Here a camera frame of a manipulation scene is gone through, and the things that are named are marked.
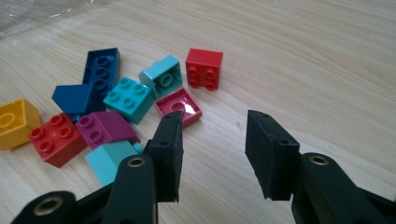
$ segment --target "plastic bag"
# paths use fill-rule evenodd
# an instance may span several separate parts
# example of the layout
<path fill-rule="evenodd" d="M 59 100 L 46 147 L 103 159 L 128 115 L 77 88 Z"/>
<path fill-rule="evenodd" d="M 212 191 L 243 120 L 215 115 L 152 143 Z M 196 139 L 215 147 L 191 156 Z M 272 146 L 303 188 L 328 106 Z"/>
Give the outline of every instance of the plastic bag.
<path fill-rule="evenodd" d="M 0 39 L 115 0 L 0 0 Z"/>

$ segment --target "dark blue lego brick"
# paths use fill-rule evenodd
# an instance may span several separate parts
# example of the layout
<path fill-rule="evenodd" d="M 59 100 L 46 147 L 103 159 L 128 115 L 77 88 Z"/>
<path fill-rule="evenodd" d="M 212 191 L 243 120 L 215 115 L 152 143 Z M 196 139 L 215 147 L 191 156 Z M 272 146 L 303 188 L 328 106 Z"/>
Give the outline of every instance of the dark blue lego brick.
<path fill-rule="evenodd" d="M 93 84 L 103 100 L 116 85 L 119 71 L 120 53 L 117 48 L 89 51 L 82 84 Z"/>
<path fill-rule="evenodd" d="M 106 105 L 93 84 L 57 86 L 52 100 L 73 122 L 91 112 L 106 110 Z"/>

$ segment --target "yellow lego brick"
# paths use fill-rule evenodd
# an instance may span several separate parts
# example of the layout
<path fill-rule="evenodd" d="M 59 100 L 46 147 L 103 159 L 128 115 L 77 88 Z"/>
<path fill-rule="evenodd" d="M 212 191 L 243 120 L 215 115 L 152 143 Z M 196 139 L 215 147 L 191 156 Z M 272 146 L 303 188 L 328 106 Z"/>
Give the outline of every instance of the yellow lego brick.
<path fill-rule="evenodd" d="M 40 126 L 37 108 L 25 99 L 0 105 L 0 150 L 29 142 L 28 134 Z"/>

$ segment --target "blue lego brick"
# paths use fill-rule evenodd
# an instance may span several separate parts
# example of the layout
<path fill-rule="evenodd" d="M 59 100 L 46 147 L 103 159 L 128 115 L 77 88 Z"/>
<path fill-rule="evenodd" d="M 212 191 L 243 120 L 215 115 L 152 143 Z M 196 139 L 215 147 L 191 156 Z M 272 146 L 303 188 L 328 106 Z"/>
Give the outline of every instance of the blue lego brick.
<path fill-rule="evenodd" d="M 152 88 L 123 77 L 108 93 L 104 102 L 110 110 L 116 110 L 125 119 L 137 124 L 154 103 Z"/>
<path fill-rule="evenodd" d="M 102 186 L 114 181 L 120 162 L 126 157 L 141 154 L 141 146 L 135 143 L 133 146 L 128 141 L 120 141 L 99 146 L 85 160 L 91 166 Z"/>
<path fill-rule="evenodd" d="M 141 71 L 139 79 L 153 89 L 157 99 L 161 98 L 181 86 L 180 64 L 174 56 L 168 55 Z"/>
<path fill-rule="evenodd" d="M 82 84 L 93 84 L 102 100 L 113 90 L 120 76 L 120 53 L 117 48 L 88 52 Z"/>
<path fill-rule="evenodd" d="M 73 122 L 91 112 L 106 110 L 103 98 L 93 84 L 57 86 L 52 100 Z"/>

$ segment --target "lego duplo brick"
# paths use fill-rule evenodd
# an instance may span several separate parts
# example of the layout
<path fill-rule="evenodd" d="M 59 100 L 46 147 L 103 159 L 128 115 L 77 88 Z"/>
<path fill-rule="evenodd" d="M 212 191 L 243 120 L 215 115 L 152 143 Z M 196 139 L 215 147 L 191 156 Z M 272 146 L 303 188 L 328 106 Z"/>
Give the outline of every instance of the lego duplo brick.
<path fill-rule="evenodd" d="M 127 120 L 137 124 L 154 103 L 152 88 L 124 77 L 108 93 L 104 102 L 110 110 L 120 112 Z"/>
<path fill-rule="evenodd" d="M 0 105 L 0 150 L 29 142 L 28 134 L 40 125 L 37 108 L 25 99 Z"/>
<path fill-rule="evenodd" d="M 106 110 L 103 98 L 93 84 L 57 86 L 52 100 L 73 122 L 91 112 Z"/>
<path fill-rule="evenodd" d="M 113 90 L 120 76 L 120 53 L 117 48 L 88 52 L 82 84 L 93 84 L 102 100 Z"/>
<path fill-rule="evenodd" d="M 183 112 L 183 128 L 191 125 L 202 116 L 202 110 L 192 96 L 181 88 L 154 102 L 161 116 L 174 111 Z"/>
<path fill-rule="evenodd" d="M 179 61 L 168 55 L 139 74 L 140 81 L 151 87 L 155 98 L 161 98 L 181 86 Z"/>
<path fill-rule="evenodd" d="M 82 117 L 76 126 L 91 149 L 123 140 L 140 142 L 130 124 L 116 111 L 92 112 Z"/>
<path fill-rule="evenodd" d="M 58 168 L 87 147 L 82 135 L 65 113 L 52 117 L 29 134 L 41 159 Z"/>
<path fill-rule="evenodd" d="M 219 88 L 222 52 L 190 49 L 186 59 L 187 81 L 193 88 L 200 86 L 213 91 Z"/>
<path fill-rule="evenodd" d="M 85 156 L 102 186 L 112 183 L 116 177 L 120 162 L 126 157 L 141 154 L 139 143 L 131 145 L 128 141 L 119 141 L 99 146 Z"/>

